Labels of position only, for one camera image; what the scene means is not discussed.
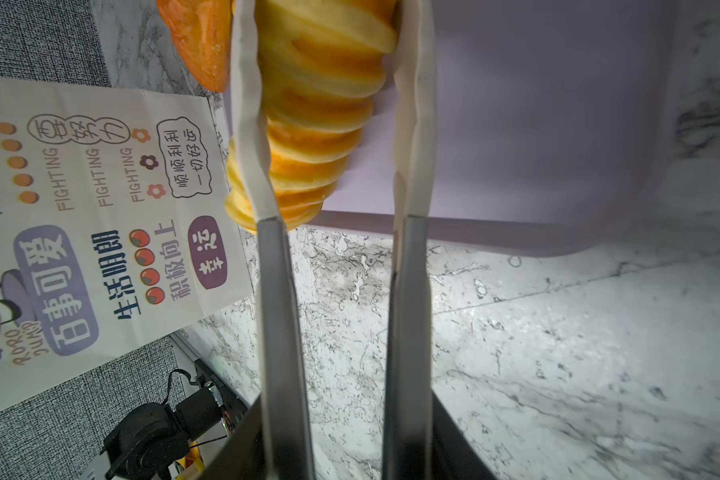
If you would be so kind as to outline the white printed paper bag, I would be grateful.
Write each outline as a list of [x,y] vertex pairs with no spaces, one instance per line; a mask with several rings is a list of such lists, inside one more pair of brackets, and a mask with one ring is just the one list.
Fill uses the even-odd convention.
[[202,97],[0,78],[0,411],[248,297]]

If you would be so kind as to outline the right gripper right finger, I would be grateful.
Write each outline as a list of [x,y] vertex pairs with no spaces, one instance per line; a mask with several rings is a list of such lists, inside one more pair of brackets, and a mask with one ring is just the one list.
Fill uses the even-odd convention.
[[401,2],[399,41],[392,63],[398,98],[382,476],[428,479],[433,407],[426,256],[437,162],[437,68],[431,2]]

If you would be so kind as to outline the ridged yellow spiral bread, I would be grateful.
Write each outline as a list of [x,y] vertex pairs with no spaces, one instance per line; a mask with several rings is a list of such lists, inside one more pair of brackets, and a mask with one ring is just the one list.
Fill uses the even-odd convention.
[[267,163],[287,229],[312,221],[340,184],[384,60],[398,43],[395,1],[234,1],[232,77],[225,93],[230,126],[225,200],[230,218],[255,232],[255,196],[244,185],[244,153]]

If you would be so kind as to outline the lavender tray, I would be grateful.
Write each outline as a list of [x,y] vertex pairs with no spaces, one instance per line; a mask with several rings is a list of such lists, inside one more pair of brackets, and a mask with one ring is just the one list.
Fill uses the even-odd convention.
[[584,250],[668,168],[686,1],[437,1],[432,240]]

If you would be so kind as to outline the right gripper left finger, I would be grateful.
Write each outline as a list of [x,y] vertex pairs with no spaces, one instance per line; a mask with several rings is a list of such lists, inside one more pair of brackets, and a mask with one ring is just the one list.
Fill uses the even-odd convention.
[[239,178],[257,233],[256,291],[263,439],[270,479],[315,476],[301,332],[286,224],[269,171],[270,147],[262,111],[256,4],[235,4],[231,34],[231,126]]

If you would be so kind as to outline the reddish brown loaf bread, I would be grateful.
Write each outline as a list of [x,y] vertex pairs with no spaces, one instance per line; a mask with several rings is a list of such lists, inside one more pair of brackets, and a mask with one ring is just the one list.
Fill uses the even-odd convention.
[[157,0],[160,17],[193,78],[222,93],[230,76],[235,2],[231,0]]

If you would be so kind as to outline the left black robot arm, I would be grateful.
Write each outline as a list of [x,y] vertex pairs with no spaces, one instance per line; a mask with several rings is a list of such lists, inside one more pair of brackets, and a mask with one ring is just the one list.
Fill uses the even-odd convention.
[[221,422],[223,409],[210,379],[183,369],[170,374],[183,375],[198,390],[174,406],[165,397],[128,413],[103,440],[88,479],[170,479],[171,467]]

